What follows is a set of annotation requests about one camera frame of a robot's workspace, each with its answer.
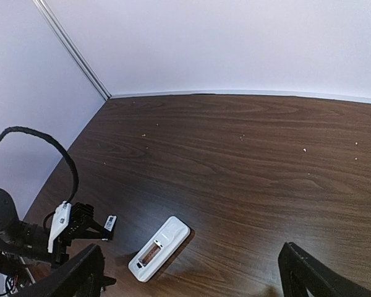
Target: rectangular slot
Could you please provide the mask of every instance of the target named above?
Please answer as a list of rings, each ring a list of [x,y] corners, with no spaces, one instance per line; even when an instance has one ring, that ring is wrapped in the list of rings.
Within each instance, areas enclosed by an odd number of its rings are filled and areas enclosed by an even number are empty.
[[[152,243],[147,251],[140,257],[139,262],[145,267],[160,252],[161,248],[156,242]]]

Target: white wall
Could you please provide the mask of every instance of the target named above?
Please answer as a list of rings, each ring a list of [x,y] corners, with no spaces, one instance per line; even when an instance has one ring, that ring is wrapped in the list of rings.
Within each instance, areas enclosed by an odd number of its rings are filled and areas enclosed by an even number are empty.
[[[112,94],[371,98],[371,0],[46,2]]]
[[[32,0],[0,1],[0,133],[28,126],[68,148],[103,103]],[[25,134],[10,134],[0,144],[0,187],[14,198],[20,218],[60,158]]]

